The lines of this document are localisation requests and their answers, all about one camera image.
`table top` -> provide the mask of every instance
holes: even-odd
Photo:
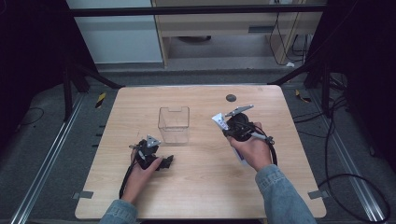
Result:
[[[236,96],[228,102],[226,96]],[[170,169],[156,172],[136,204],[139,218],[263,218],[256,172],[235,157],[227,139],[211,119],[237,106],[254,105],[244,113],[274,137],[278,166],[291,181],[314,217],[324,217],[321,198],[282,90],[278,86],[133,87],[119,90],[96,152],[76,217],[101,218],[130,165],[131,149],[147,134],[163,140],[158,129],[161,107],[190,108],[189,143],[160,145],[157,156],[175,155]]]

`human hand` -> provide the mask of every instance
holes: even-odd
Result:
[[[136,150],[134,149],[131,153],[131,161],[134,160],[135,153]],[[162,160],[163,158],[157,158],[146,170],[143,170],[139,163],[136,163],[128,177],[125,185],[125,191],[121,199],[128,203],[135,203],[140,192],[147,185],[149,179],[160,166]]]
[[[262,124],[259,122],[255,122],[254,125],[259,128],[262,127]],[[270,148],[263,140],[250,137],[246,142],[238,142],[231,136],[228,136],[227,140],[232,147],[242,154],[247,163],[257,172],[259,172],[261,168],[272,164]]]

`clear plastic container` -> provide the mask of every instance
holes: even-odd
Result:
[[[190,109],[182,107],[161,107],[158,120],[165,143],[189,142]]]

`sleeve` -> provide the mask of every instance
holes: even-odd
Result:
[[[131,224],[137,219],[137,210],[124,200],[115,200],[103,215],[99,223]]]
[[[262,168],[256,183],[264,198],[268,223],[317,223],[294,186],[275,165]]]

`gray floor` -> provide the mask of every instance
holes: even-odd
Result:
[[[175,38],[166,68],[140,68],[133,73],[103,75],[127,86],[262,84],[286,75],[291,69],[275,63],[263,36],[213,36],[212,40],[206,42]],[[295,89],[304,90],[302,80],[304,76],[297,77],[282,88],[293,116],[318,112],[314,103],[303,102],[295,96]],[[92,79],[89,81],[92,84],[90,92],[84,93],[81,110],[73,128],[29,216],[34,223],[79,222],[74,216],[78,201],[71,196],[83,189],[96,147],[100,142],[98,135],[104,130],[103,125],[106,125],[117,95],[117,91]],[[102,107],[94,108],[99,94],[103,91],[106,92],[106,99]],[[339,94],[333,91],[332,97],[335,98]],[[21,126],[9,143],[8,157],[1,160],[0,220],[4,220],[5,223],[21,203],[63,124],[62,86],[39,93],[31,107],[39,107],[42,110],[29,110],[22,123],[38,120]],[[381,189],[392,208],[396,207],[396,175],[383,159],[370,156],[369,146],[352,114],[347,112],[347,106],[335,113],[335,126],[362,175]],[[325,179],[325,140],[306,133],[325,136],[327,130],[321,119],[296,124],[296,128],[305,132],[300,133],[300,137],[314,177],[319,183]],[[328,156],[330,174],[344,173],[345,169],[332,144]],[[365,217],[360,200],[347,178],[332,181],[332,187],[337,198],[345,206]],[[328,213],[326,217],[318,219],[319,223],[361,223],[343,211],[332,198],[326,198],[324,202]],[[396,223],[394,215],[389,223]]]

